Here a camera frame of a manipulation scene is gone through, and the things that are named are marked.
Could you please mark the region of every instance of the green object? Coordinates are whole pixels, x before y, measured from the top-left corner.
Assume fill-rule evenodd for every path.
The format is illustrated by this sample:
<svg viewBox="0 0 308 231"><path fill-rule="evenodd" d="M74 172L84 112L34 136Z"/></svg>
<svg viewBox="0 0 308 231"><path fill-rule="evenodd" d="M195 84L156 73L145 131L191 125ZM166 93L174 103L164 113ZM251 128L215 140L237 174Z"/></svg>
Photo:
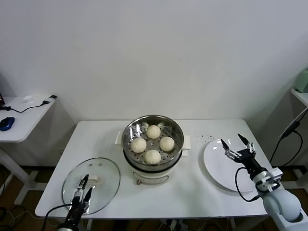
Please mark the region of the green object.
<svg viewBox="0 0 308 231"><path fill-rule="evenodd" d="M298 75L294 87L301 93L308 93L308 70Z"/></svg>

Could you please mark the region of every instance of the white plate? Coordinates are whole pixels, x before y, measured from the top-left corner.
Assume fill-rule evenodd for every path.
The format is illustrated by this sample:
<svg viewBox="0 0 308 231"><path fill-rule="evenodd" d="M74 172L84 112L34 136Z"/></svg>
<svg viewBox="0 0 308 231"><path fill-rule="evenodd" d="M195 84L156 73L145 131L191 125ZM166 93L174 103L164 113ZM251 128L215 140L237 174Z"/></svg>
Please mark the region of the white plate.
<svg viewBox="0 0 308 231"><path fill-rule="evenodd" d="M245 148L239 138L224 141L233 151ZM214 140L204 150L203 161L209 174L219 184L227 189L237 191L235 186L235 173L243 164L235 163L225 155L221 140ZM255 184L249 178L247 170L242 169L237 175L237 183L241 192L250 192L255 189Z"/></svg>

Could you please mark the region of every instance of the shelf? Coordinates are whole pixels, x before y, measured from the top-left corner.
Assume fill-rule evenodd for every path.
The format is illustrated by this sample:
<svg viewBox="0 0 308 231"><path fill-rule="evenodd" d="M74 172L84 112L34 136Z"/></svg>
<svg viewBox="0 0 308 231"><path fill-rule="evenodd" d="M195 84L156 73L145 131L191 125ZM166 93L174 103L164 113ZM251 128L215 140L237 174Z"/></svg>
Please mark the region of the shelf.
<svg viewBox="0 0 308 231"><path fill-rule="evenodd" d="M297 97L306 107L308 107L308 93L300 93L294 88L291 89L291 93Z"/></svg>

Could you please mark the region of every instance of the steamed bun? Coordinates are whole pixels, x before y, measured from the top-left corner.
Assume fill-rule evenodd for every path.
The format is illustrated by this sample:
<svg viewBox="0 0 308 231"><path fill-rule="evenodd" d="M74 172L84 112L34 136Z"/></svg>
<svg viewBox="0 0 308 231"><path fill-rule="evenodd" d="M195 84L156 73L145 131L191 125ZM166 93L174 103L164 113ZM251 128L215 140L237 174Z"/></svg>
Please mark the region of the steamed bun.
<svg viewBox="0 0 308 231"><path fill-rule="evenodd" d="M164 137L160 140L159 146L164 152L170 152L174 149L174 140L171 137Z"/></svg>
<svg viewBox="0 0 308 231"><path fill-rule="evenodd" d="M162 159L160 153L156 150L149 150L144 155L144 161L150 165L157 165L159 164L160 160Z"/></svg>
<svg viewBox="0 0 308 231"><path fill-rule="evenodd" d="M130 146L133 152L142 153L146 149L146 141L143 138L137 138L133 140Z"/></svg>
<svg viewBox="0 0 308 231"><path fill-rule="evenodd" d="M157 139L160 136L160 128L156 125L151 125L148 127L146 134L151 139Z"/></svg>

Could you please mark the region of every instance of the white wall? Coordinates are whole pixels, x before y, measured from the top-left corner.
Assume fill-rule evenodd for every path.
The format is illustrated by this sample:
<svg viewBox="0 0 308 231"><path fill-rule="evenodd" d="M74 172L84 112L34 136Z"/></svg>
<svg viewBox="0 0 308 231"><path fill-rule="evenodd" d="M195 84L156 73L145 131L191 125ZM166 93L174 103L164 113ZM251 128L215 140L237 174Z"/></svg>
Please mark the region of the white wall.
<svg viewBox="0 0 308 231"><path fill-rule="evenodd" d="M262 137L308 64L307 8L306 0L0 1L1 91L59 96L44 152L25 141L15 151L35 158L18 162L54 165L59 140L83 119L244 118ZM292 119L288 100L283 108L276 133Z"/></svg>

